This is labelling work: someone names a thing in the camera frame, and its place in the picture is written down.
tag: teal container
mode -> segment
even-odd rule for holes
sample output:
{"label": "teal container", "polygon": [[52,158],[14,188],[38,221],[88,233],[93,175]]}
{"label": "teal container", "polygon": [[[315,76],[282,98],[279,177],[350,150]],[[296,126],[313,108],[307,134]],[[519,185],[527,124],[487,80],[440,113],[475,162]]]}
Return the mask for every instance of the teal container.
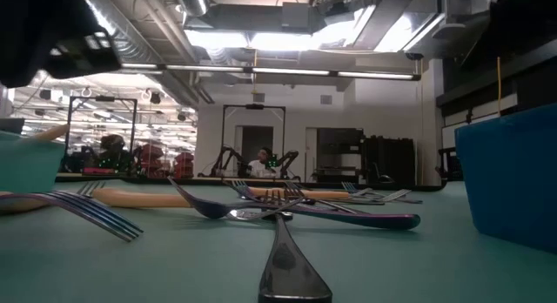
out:
{"label": "teal container", "polygon": [[0,191],[51,191],[64,144],[0,131]]}

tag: laboratory room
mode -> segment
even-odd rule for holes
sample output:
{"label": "laboratory room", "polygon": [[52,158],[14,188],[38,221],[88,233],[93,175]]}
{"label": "laboratory room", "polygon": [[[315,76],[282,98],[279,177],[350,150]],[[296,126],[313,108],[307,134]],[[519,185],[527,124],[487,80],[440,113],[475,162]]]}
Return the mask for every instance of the laboratory room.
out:
{"label": "laboratory room", "polygon": [[556,1],[0,0],[0,302],[555,302]]}

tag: seated person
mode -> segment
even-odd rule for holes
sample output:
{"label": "seated person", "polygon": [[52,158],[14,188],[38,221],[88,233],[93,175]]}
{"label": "seated person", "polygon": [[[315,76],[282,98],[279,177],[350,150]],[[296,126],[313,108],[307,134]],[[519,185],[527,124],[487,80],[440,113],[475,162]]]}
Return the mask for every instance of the seated person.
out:
{"label": "seated person", "polygon": [[267,168],[266,164],[269,158],[272,156],[272,151],[268,147],[262,147],[259,150],[258,158],[256,160],[252,160],[250,164],[248,164],[252,171],[250,175],[252,177],[264,177],[265,174],[274,173],[275,171],[271,168]]}

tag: table surface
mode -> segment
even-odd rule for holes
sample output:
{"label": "table surface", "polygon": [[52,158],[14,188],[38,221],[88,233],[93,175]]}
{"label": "table surface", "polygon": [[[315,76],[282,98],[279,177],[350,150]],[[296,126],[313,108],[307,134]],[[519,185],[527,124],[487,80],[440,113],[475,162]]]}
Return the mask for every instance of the table surface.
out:
{"label": "table surface", "polygon": [[[76,190],[82,183],[59,183]],[[169,185],[108,181],[128,191]],[[201,198],[238,199],[224,186],[187,186]],[[333,302],[554,302],[557,256],[479,234],[461,183],[412,192],[423,205],[358,206],[410,212],[409,232],[294,215],[291,234]],[[192,209],[116,209],[145,234],[125,243],[60,208],[0,217],[2,302],[256,302],[274,239],[270,222],[205,219]]]}

